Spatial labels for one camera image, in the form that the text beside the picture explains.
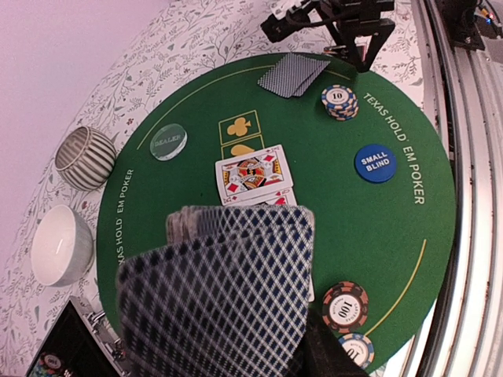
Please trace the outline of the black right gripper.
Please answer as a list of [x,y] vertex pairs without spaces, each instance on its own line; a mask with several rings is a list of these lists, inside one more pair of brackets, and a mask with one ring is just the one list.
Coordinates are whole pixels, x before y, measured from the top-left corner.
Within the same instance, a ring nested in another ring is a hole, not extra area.
[[[395,23],[381,13],[395,9],[393,0],[320,1],[320,15],[328,23],[329,34],[338,46],[347,51],[347,61],[362,72],[371,68],[384,43],[395,29]],[[356,37],[369,36],[370,42],[362,58],[355,44]]]

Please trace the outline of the grey playing card deck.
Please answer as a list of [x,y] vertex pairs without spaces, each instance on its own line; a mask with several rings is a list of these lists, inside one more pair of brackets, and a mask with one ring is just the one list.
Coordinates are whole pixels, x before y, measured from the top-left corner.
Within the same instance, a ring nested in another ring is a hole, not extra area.
[[205,207],[187,240],[116,276],[133,376],[295,376],[306,331],[314,215],[303,206]]

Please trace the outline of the blue poker chips pile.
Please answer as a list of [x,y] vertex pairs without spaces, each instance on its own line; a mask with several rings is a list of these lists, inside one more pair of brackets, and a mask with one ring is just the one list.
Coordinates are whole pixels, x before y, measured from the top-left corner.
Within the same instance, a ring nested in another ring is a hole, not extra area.
[[339,337],[340,345],[357,366],[367,369],[374,360],[375,350],[371,340],[359,333],[349,333]]

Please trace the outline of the blue small blind button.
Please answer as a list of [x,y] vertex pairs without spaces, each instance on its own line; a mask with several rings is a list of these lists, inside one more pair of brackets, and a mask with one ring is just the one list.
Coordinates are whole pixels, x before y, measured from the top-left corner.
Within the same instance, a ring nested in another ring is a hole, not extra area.
[[395,176],[398,163],[395,154],[388,147],[370,144],[358,150],[354,157],[354,168],[363,180],[382,184]]

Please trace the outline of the red black poker chip stack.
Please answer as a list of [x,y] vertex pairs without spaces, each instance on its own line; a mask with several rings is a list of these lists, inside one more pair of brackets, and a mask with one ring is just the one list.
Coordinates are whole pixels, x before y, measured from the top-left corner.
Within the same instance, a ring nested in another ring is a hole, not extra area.
[[329,288],[322,300],[322,319],[340,334],[356,332],[369,315],[369,296],[359,284],[341,281]]

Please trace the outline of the blue poker chip stack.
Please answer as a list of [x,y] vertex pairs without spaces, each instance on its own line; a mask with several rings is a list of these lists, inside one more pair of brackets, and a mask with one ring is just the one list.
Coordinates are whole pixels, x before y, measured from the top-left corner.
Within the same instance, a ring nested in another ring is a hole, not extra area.
[[338,121],[355,118],[359,103],[352,89],[341,85],[331,85],[321,92],[321,102],[330,116]]

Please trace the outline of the clear acrylic dealer button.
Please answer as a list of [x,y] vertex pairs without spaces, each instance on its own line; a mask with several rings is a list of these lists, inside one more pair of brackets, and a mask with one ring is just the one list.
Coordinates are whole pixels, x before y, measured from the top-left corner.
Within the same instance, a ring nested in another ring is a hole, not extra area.
[[172,123],[161,127],[150,142],[150,152],[159,161],[168,161],[176,157],[185,147],[188,134],[185,129]]

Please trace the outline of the playing cards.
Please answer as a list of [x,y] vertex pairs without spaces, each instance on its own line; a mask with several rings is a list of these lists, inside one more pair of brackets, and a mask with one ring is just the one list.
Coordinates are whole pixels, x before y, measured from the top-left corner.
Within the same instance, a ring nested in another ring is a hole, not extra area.
[[289,53],[259,79],[258,85],[279,97],[299,97],[328,65],[328,60]]

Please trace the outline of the black triangular all-in marker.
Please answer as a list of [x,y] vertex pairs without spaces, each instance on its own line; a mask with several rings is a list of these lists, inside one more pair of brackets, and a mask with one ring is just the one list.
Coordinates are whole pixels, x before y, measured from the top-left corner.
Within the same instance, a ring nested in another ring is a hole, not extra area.
[[359,54],[361,60],[365,60],[366,59],[366,54],[367,54],[367,51],[369,49],[369,43],[370,43],[369,39],[358,40],[355,43],[355,45],[357,47],[358,54]]

